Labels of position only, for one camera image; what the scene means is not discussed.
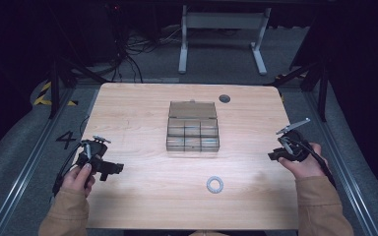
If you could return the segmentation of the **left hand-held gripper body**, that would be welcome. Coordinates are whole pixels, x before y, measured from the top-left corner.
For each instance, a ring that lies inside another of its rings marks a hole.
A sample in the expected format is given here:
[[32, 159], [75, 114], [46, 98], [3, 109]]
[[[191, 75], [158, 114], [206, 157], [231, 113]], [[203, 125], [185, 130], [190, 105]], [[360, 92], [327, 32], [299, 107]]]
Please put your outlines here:
[[89, 163], [93, 167], [93, 171], [107, 173], [108, 163], [102, 159], [107, 151], [106, 143], [110, 144], [110, 141], [100, 136], [94, 136], [92, 141], [80, 141], [83, 150], [79, 153], [75, 164], [83, 167], [86, 163]]

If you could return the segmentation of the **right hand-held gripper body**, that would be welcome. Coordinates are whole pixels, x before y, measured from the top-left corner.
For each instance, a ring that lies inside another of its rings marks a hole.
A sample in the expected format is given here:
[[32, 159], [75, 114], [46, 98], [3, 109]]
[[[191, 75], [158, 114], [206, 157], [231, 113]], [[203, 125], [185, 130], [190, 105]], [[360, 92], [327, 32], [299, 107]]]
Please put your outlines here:
[[287, 151], [286, 159], [290, 161], [303, 161], [310, 152], [310, 146], [296, 128], [308, 123], [309, 118], [290, 124], [277, 131], [278, 142]]

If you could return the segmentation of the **clear plastic compartment box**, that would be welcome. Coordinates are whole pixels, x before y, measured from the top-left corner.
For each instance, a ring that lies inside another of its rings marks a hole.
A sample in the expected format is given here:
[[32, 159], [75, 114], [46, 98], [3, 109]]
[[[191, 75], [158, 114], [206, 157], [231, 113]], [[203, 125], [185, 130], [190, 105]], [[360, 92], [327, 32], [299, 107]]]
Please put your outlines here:
[[206, 101], [171, 101], [166, 149], [218, 152], [220, 132], [216, 106]]

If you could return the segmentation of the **person's right hand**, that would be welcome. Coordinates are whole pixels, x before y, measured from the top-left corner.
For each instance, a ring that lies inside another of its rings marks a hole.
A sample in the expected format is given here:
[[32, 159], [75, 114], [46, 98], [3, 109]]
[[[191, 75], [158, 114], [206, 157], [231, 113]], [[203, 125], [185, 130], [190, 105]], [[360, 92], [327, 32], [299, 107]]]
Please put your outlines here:
[[325, 176], [321, 165], [311, 154], [301, 162], [292, 162], [284, 157], [280, 157], [279, 164], [290, 171], [296, 180], [308, 177]]

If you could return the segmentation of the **person's left hand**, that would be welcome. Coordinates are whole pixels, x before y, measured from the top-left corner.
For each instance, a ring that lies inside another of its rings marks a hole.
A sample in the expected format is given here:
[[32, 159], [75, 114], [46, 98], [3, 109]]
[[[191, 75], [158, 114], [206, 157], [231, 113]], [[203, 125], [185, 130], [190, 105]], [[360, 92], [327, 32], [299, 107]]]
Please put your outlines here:
[[80, 192], [87, 198], [92, 191], [95, 177], [90, 164], [74, 167], [64, 177], [62, 189]]

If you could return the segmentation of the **black metal stand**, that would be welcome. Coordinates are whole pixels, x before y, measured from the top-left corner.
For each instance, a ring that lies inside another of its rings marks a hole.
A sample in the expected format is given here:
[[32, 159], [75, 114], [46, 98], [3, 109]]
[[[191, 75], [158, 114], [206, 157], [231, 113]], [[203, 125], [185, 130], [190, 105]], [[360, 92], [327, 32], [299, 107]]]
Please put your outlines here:
[[324, 62], [317, 61], [302, 66], [288, 73], [287, 75], [281, 75], [278, 79], [275, 79], [269, 84], [265, 84], [265, 87], [278, 88], [302, 74], [305, 74], [305, 78], [299, 86], [302, 91], [310, 92], [315, 88], [316, 85], [319, 85], [317, 112], [321, 121], [326, 122], [326, 100], [329, 73]]
[[62, 82], [67, 89], [73, 89], [77, 84], [77, 79], [73, 75], [72, 69], [84, 74], [87, 78], [92, 79], [98, 84], [102, 85], [106, 83], [106, 79], [102, 76], [92, 72], [85, 66], [79, 65], [67, 58], [57, 56], [53, 60], [53, 64], [50, 70], [51, 81], [51, 112], [49, 118], [52, 119], [58, 114], [58, 110], [61, 108], [61, 96], [59, 82]]

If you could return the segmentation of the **yellow black floor tape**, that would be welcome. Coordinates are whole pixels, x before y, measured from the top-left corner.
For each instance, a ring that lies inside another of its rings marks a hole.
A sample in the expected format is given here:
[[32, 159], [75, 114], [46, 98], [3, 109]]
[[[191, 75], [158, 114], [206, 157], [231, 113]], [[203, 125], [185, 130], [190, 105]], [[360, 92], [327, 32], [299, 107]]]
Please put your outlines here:
[[[52, 105], [51, 99], [46, 99], [45, 96], [47, 92], [51, 89], [51, 82], [46, 82], [42, 87], [41, 91], [39, 92], [37, 98], [33, 102], [33, 105]], [[68, 106], [77, 106], [79, 101], [77, 100], [69, 100], [67, 105]]]

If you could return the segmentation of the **metal floor rail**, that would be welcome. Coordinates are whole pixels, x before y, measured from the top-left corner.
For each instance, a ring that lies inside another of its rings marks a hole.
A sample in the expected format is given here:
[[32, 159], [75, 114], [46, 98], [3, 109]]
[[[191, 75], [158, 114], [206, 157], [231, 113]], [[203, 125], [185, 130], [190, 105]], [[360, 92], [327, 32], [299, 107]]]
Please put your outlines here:
[[338, 177], [345, 189], [347, 198], [353, 208], [353, 211], [359, 221], [359, 224], [365, 236], [378, 236], [378, 228], [370, 214], [367, 205], [363, 199], [362, 193], [352, 176], [349, 168], [343, 160], [340, 150], [334, 140], [329, 126], [323, 122], [318, 113], [318, 104], [316, 98], [311, 92], [303, 93], [304, 99], [310, 107], [313, 123], [318, 127], [328, 145], [331, 153], [331, 163], [338, 173]]
[[50, 117], [46, 120], [46, 123], [40, 132], [40, 136], [35, 142], [26, 163], [13, 182], [10, 192], [0, 207], [0, 236], [2, 235], [17, 204], [23, 196], [32, 175], [42, 158], [44, 147], [48, 143], [49, 137], [73, 93], [74, 90], [72, 88], [66, 88], [59, 97], [60, 102], [58, 103], [58, 107], [55, 111], [50, 113]]

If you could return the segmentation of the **white metal desk frame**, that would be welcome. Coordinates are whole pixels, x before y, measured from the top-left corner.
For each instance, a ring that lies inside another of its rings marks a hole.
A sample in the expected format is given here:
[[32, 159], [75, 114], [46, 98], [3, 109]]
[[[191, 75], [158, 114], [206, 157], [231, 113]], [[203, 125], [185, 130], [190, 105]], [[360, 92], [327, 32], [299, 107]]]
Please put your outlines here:
[[181, 47], [178, 73], [185, 74], [188, 59], [187, 30], [189, 29], [230, 29], [256, 30], [257, 39], [250, 43], [250, 48], [260, 75], [267, 74], [261, 54], [261, 44], [271, 16], [272, 9], [266, 8], [260, 13], [208, 13], [191, 12], [187, 5], [182, 7], [181, 16]]

